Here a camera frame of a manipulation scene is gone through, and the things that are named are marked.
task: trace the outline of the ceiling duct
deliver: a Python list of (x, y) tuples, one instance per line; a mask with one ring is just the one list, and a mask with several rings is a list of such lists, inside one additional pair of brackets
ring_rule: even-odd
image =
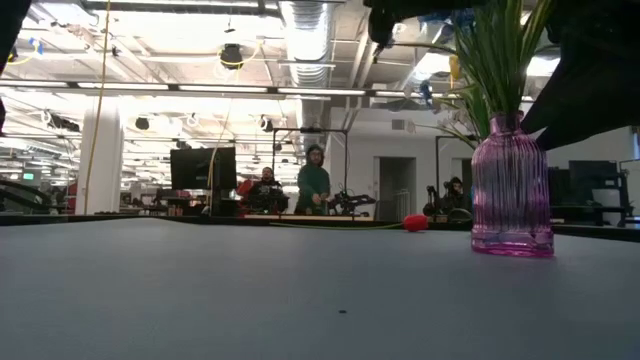
[[(333, 5), (322, 2), (289, 1), (281, 3), (282, 16), (287, 24), (287, 52), (290, 60), (314, 63), (327, 62)], [(293, 84), (305, 88), (326, 88), (330, 69), (322, 65), (292, 65)], [(299, 127), (322, 126), (323, 101), (297, 100), (296, 117)], [(318, 138), (302, 137), (303, 149)]]

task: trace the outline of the person sitting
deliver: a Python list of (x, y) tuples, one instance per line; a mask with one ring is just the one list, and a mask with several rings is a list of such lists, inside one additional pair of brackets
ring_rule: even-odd
[(331, 191), (329, 173), (322, 168), (324, 151), (319, 145), (307, 149), (307, 164), (298, 173), (300, 197), (295, 214), (327, 215), (326, 201)]
[(249, 203), (251, 208), (260, 212), (283, 212), (287, 208), (288, 198), (284, 196), (282, 185), (273, 178), (273, 169), (262, 169), (262, 178), (253, 184), (249, 190)]
[(448, 214), (453, 209), (471, 211), (471, 197), (465, 195), (462, 189), (462, 181), (454, 176), (445, 183), (447, 194), (440, 200), (440, 209)]

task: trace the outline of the ceiling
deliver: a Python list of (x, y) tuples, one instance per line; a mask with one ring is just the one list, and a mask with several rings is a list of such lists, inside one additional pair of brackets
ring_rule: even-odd
[[(69, 5), (72, 3), (95, 10), (81, 10), (77, 5)], [(131, 9), (127, 8), (131, 3), (144, 3), (149, 11), (140, 11), (140, 6), (136, 11), (122, 11)], [(132, 0), (123, 4), (122, 0), (114, 0), (114, 4), (120, 5), (110, 13), (105, 80), (127, 83), (293, 86), (290, 67), (287, 65), (287, 32), (281, 19), (210, 14), (207, 11), (184, 13), (180, 11), (182, 8), (166, 10), (166, 4), (195, 4), (204, 8), (214, 3), (225, 6), (233, 3), (233, 6), (246, 5), (247, 8), (253, 8), (258, 1)], [(423, 57), (425, 61), (420, 63), (430, 66), (427, 76), (447, 71), (448, 59), (445, 56), (425, 56), (426, 50), (422, 48), (395, 46), (385, 50), (378, 62), (372, 64), (368, 56), (372, 47), (366, 47), (362, 58), (359, 58), (359, 49), (366, 45), (361, 42), (368, 41), (366, 33), (363, 35), (367, 27), (367, 9), (362, 6), (361, 0), (334, 3), (328, 59), (331, 66), (330, 88), (396, 89), (398, 84), (410, 77), (414, 72), (414, 64), (419, 63)], [(3, 79), (99, 82), (106, 24), (106, 12), (100, 10), (103, 6), (104, 3), (100, 0), (64, 0), (57, 4), (45, 1), (32, 6), (16, 44), (18, 60), (30, 56), (34, 39), (42, 45), (42, 53), (35, 54), (30, 61), (19, 66), (8, 66)], [(274, 2), (266, 1), (265, 6), (267, 11), (277, 11)], [(428, 26), (426, 31), (421, 32), (417, 21), (410, 19), (397, 27), (397, 30), (395, 39), (398, 43), (429, 42), (438, 27)], [(227, 43), (240, 44), (244, 59), (250, 59), (239, 71), (225, 69), (219, 60), (218, 54)], [(537, 85), (533, 88), (540, 88), (553, 71), (557, 59), (541, 58), (536, 59), (535, 63), (529, 69), (530, 74), (535, 75), (531, 82)], [(446, 77), (431, 77), (431, 83), (434, 92), (444, 92), (450, 88)], [(0, 94), (9, 112), (4, 132), (9, 135), (22, 134), (25, 137), (0, 139), (0, 176), (3, 175), (3, 169), (40, 166), (49, 172), (44, 178), (54, 183), (64, 180), (60, 179), (60, 174), (67, 178), (73, 177), (80, 158), (79, 134), (58, 129), (48, 120), (50, 114), (55, 114), (82, 128), (86, 104), (90, 101), (86, 93), (27, 92), (0, 87)], [(245, 177), (257, 174), (261, 166), (271, 163), (269, 141), (272, 137), (272, 134), (259, 128), (258, 120), (266, 117), (276, 127), (297, 127), (300, 121), (296, 118), (297, 101), (299, 99), (293, 97), (229, 99), (157, 94), (121, 96), (120, 112), (126, 119), (125, 136), (129, 139), (125, 142), (123, 180), (170, 183), (167, 157), (169, 151), (176, 148), (172, 139), (177, 137), (188, 140), (192, 146), (214, 146), (215, 139), (220, 137), (242, 140), (238, 141), (237, 146), (239, 171)], [(331, 118), (328, 124), (333, 128), (341, 127), (346, 116), (347, 104), (344, 98), (322, 98), (318, 101), (322, 101), (325, 107), (333, 108), (328, 112)], [(355, 103), (350, 102), (349, 105), (353, 107), (356, 106)], [(433, 125), (443, 116), (425, 111), (390, 112), (372, 109), (369, 108), (368, 99), (359, 105), (362, 109), (350, 119), (351, 136), (400, 136), (400, 133), (391, 130), (392, 119)], [(141, 116), (150, 119), (149, 130), (136, 128), (136, 119)], [(71, 137), (65, 140), (42, 138), (43, 135), (57, 134)], [(417, 133), (403, 132), (402, 136), (433, 134), (434, 132), (421, 128)], [(297, 144), (300, 140), (296, 133), (287, 132), (278, 133), (278, 140), (291, 142), (284, 144), (278, 160), (291, 160), (289, 164), (281, 165), (280, 173), (291, 173), (287, 181), (294, 181), (293, 174), (297, 172), (294, 165), (295, 151), (299, 150)], [(61, 161), (68, 171), (54, 163)]]

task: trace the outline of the white wall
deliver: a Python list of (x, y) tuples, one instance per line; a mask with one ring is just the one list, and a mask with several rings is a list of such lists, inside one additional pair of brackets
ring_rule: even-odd
[[(419, 212), (427, 202), (426, 187), (435, 185), (435, 139), (418, 137), (364, 137), (350, 136), (350, 168), (348, 187), (356, 194), (373, 196), (374, 157), (416, 158), (416, 210)], [(442, 182), (457, 175), (453, 168), (457, 159), (470, 158), (471, 148), (455, 139), (440, 141), (440, 191)], [(344, 181), (344, 148), (337, 142), (329, 147), (331, 162), (325, 167), (331, 174), (332, 193), (338, 191), (338, 183)], [(581, 143), (555, 149), (548, 153), (549, 166), (567, 168), (569, 160), (627, 160), (634, 156), (634, 145), (629, 128), (618, 129), (596, 135)]]

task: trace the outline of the pink glass vase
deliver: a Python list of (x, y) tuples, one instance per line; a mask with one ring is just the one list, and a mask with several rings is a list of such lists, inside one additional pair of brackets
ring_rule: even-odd
[(473, 154), (474, 251), (553, 256), (547, 158), (520, 130), (522, 115), (491, 119), (491, 134)]

